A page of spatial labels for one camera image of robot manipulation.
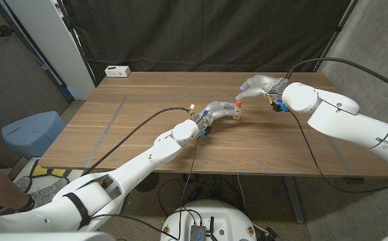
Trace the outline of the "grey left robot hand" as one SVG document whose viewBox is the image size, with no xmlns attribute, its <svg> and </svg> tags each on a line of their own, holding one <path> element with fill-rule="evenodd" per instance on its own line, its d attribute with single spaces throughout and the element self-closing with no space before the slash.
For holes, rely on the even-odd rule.
<svg viewBox="0 0 388 241">
<path fill-rule="evenodd" d="M 193 117 L 193 121 L 197 124 L 200 131 L 203 131 L 207 127 L 211 126 L 213 121 L 225 117 L 232 116 L 238 117 L 240 114 L 239 108 L 236 103 L 213 101 L 210 102 L 201 112 Z"/>
</svg>

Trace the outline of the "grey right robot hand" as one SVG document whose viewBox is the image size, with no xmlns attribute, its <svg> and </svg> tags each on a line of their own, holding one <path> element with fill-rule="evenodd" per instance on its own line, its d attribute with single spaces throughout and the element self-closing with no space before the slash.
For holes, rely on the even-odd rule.
<svg viewBox="0 0 388 241">
<path fill-rule="evenodd" d="M 265 75 L 255 75 L 248 78 L 241 86 L 241 93 L 236 96 L 236 100 L 244 98 L 264 96 L 268 94 L 281 94 L 289 85 L 285 78 L 273 78 Z"/>
</svg>

